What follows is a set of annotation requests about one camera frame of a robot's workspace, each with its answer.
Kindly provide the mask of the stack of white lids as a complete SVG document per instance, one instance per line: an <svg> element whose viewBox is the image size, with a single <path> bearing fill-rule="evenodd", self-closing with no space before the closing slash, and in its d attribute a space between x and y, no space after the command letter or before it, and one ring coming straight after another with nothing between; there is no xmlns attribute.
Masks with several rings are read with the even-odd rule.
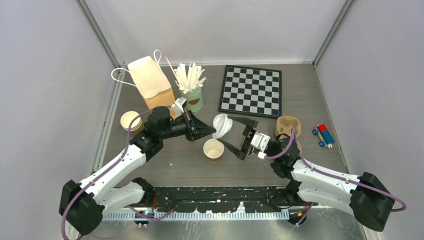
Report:
<svg viewBox="0 0 424 240"><path fill-rule="evenodd" d="M212 134L213 139L220 139L228 133L233 126L233 120L228 114L220 113L213 119L213 127L215 132Z"/></svg>

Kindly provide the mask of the stack of pulp cup carriers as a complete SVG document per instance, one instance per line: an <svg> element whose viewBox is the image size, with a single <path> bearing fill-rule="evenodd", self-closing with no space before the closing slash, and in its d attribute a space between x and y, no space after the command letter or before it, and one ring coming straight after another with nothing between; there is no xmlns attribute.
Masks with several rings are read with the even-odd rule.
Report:
<svg viewBox="0 0 424 240"><path fill-rule="evenodd" d="M296 143L297 147L301 149L299 137L301 135L301 122L294 116L280 116L275 123L274 134L276 139L290 138L293 128L296 128Z"/></svg>

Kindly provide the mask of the stack of paper cups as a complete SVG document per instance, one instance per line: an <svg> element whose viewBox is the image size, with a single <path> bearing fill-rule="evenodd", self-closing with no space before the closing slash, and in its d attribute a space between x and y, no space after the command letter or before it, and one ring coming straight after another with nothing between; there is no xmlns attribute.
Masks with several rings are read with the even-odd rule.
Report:
<svg viewBox="0 0 424 240"><path fill-rule="evenodd" d="M125 112L120 118L120 125L124 130L129 130L132 136L135 136L144 128L143 120L136 111Z"/></svg>

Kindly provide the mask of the brown paper bag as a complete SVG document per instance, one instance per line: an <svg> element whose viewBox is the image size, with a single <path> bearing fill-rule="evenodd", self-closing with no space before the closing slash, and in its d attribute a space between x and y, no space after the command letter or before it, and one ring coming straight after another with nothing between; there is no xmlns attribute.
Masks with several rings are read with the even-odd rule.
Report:
<svg viewBox="0 0 424 240"><path fill-rule="evenodd" d="M110 76L114 81L124 83L114 77L114 72L120 70L128 72L133 81L128 85L137 88L149 109L171 106L175 103L176 98L168 78L159 65L161 57L161 51L156 49L153 51L153 57L145 56L132 61L127 68L115 68L111 71Z"/></svg>

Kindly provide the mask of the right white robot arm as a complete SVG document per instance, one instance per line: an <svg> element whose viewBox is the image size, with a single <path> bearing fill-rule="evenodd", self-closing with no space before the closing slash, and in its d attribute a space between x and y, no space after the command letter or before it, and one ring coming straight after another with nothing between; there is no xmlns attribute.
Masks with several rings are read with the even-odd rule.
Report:
<svg viewBox="0 0 424 240"><path fill-rule="evenodd" d="M256 120L233 116L229 119L245 126L244 139L240 148L226 141L222 142L224 146L240 160L251 154L270 160L273 172L289 180L285 192L288 203L329 206L354 216L371 230L384 230L394 212L395 197L374 174L348 174L316 165L302 156L295 136L272 140L256 130Z"/></svg>

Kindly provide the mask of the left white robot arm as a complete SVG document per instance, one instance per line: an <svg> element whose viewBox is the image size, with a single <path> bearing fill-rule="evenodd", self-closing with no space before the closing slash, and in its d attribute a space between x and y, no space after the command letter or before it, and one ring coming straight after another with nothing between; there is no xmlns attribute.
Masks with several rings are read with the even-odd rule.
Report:
<svg viewBox="0 0 424 240"><path fill-rule="evenodd" d="M117 190L113 187L153 158L164 147L165 139L185 136L193 142L216 132L190 110L183 110L176 118L171 117L168 106L155 107L146 113L149 116L144 128L135 136L127 134L124 149L112 161L89 177L79 182L69 180L62 187L59 214L63 239L68 239L66 223L81 239L91 233L104 216L120 208L135 203L148 207L154 197L147 182L136 180Z"/></svg>

